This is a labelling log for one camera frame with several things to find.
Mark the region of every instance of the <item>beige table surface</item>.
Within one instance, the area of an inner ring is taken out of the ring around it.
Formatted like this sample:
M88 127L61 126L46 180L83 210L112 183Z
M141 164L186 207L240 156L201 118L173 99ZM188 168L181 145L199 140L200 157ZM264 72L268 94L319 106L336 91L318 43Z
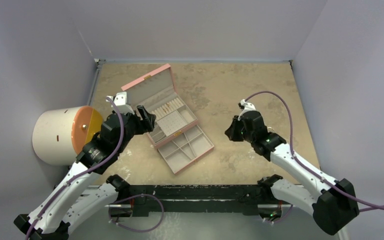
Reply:
M102 116L111 113L105 101L121 86L163 64L106 63L93 95L92 107ZM306 116L289 63L173 63L178 94L199 119L199 126L214 144L214 150L186 170L174 175L146 135L135 136L118 161L111 165L95 184L118 174L135 185L221 185L256 184L262 177L278 174L297 183L280 167L257 155L246 142L231 142L224 135L232 117L240 113L238 102L249 95L270 90L282 96L292 113L295 150L319 167ZM282 102L269 94L251 101L264 122L289 141L288 114Z

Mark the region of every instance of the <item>cylindrical container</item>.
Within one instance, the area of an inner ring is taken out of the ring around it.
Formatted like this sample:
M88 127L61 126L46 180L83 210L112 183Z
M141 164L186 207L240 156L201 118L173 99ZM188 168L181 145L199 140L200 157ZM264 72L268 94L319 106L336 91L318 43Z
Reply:
M72 165L83 146L101 130L102 122L101 114L91 106L46 111L34 126L34 152L50 165Z

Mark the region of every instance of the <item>open jewelry box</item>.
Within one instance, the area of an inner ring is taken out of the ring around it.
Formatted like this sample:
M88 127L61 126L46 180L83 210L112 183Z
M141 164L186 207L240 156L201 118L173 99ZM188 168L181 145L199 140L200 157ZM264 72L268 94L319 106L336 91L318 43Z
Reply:
M124 85L127 101L156 115L155 129L147 133L152 145L173 173L202 158L213 143L198 126L198 119L177 94L172 68L165 64Z

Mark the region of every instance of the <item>stained surface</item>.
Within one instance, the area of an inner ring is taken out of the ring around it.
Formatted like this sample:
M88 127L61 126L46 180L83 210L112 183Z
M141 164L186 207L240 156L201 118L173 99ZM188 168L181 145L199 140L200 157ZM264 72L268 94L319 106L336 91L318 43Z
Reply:
M105 96L163 64L104 64L92 107L103 116L111 113ZM135 136L124 152L96 182L118 174L130 184L255 184L262 177L278 174L296 183L280 167L258 156L249 143L231 142L224 135L238 102L262 90L281 95L288 103L294 123L295 149L319 167L313 141L289 63L173 63L177 92L199 120L199 126L214 144L214 151L174 175L146 135ZM289 141L288 114L282 102L268 94L251 101L264 122Z

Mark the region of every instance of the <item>tabletop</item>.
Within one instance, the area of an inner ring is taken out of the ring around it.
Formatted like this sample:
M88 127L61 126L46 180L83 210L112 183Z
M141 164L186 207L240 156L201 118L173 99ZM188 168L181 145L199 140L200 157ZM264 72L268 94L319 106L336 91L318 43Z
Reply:
M164 65L105 63L93 93L91 106L103 117L111 113L105 101L121 92L125 84ZM146 135L136 135L118 160L95 182L118 174L131 185L234 185L256 184L262 177L283 176L297 181L282 168L257 155L247 142L232 142L224 135L232 117L241 111L238 103L258 91L273 91L288 104L293 119L294 149L319 168L289 62L285 63L171 63L178 95L199 120L199 126L214 144L214 150L174 175ZM260 94L253 103L272 132L289 142L288 113L282 102L270 94Z

